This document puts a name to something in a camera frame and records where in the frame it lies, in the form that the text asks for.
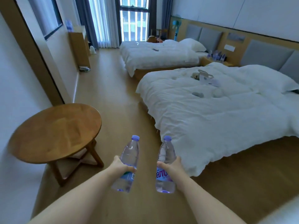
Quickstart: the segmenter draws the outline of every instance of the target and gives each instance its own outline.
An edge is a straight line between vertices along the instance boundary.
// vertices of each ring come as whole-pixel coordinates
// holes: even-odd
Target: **forearm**
[[[115,177],[109,168],[69,191],[39,215],[30,224],[84,224]]]
[[[183,178],[182,191],[199,224],[245,224],[234,212],[211,196],[189,177]]]

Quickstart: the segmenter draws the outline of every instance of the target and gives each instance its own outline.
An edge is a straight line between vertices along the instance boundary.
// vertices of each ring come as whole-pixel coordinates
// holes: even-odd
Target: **window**
[[[45,39],[48,39],[62,26],[62,19],[56,0],[28,1]]]
[[[146,41],[148,0],[120,0],[122,41]]]

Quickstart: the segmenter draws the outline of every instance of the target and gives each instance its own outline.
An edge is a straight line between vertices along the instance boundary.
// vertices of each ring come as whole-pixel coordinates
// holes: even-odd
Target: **round wooden table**
[[[8,149],[18,159],[34,164],[47,163],[60,186],[63,186],[77,168],[85,163],[89,152],[96,166],[104,163],[95,151],[96,140],[102,126],[99,112],[89,105],[66,104],[45,109],[22,123],[11,136]],[[86,148],[78,165],[62,177],[57,160],[70,157]]]

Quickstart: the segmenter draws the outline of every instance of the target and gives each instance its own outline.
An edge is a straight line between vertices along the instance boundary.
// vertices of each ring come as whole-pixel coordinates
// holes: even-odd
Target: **wooden headboard frame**
[[[174,17],[170,18],[170,27],[169,27],[169,38],[173,39],[174,38],[174,34],[175,34],[175,30],[172,29],[172,21],[174,20]],[[185,38],[186,35],[186,30],[187,30],[187,26],[189,23],[197,25],[197,26],[202,26],[202,27],[207,27],[207,28],[211,28],[214,30],[219,30],[219,31],[223,31],[222,37],[220,39],[219,45],[218,45],[218,50],[221,50],[223,53],[225,53],[227,55],[227,61],[239,66],[241,59],[245,53],[245,50],[247,49],[250,41],[252,39],[255,40],[259,40],[259,41],[263,41],[263,42],[267,42],[267,43],[271,43],[271,44],[276,44],[276,45],[280,45],[280,46],[284,46],[284,47],[288,47],[291,49],[296,49],[299,50],[299,43],[298,42],[293,42],[293,41],[288,41],[288,40],[283,40],[283,39],[279,39],[279,38],[274,38],[274,37],[268,37],[268,36],[263,36],[263,35],[258,35],[258,34],[254,34],[254,33],[250,33],[250,32],[244,32],[244,31],[238,31],[238,30],[234,30],[234,29],[229,29],[226,27],[221,27],[221,26],[215,26],[215,25],[211,25],[211,24],[206,24],[206,23],[202,23],[202,22],[198,22],[198,21],[193,21],[193,20],[187,20],[187,19],[181,19],[182,20],[182,24],[180,26],[180,30],[178,32],[178,37],[177,37],[177,41],[181,41]],[[231,41],[231,40],[227,40],[227,35],[228,33],[235,33],[235,34],[239,34],[239,35],[244,35],[245,36],[245,40],[243,43],[238,42],[238,41]],[[228,44],[231,46],[235,47],[234,52],[228,51],[226,49],[224,49],[224,46]]]

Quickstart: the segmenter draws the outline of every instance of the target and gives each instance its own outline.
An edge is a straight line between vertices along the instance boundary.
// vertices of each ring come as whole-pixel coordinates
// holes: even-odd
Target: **blue fan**
[[[178,30],[180,28],[180,26],[182,25],[182,21],[181,19],[176,19],[172,22],[172,28],[173,29],[176,29],[176,33],[174,35],[174,40],[176,41],[177,40],[177,36],[178,36]]]

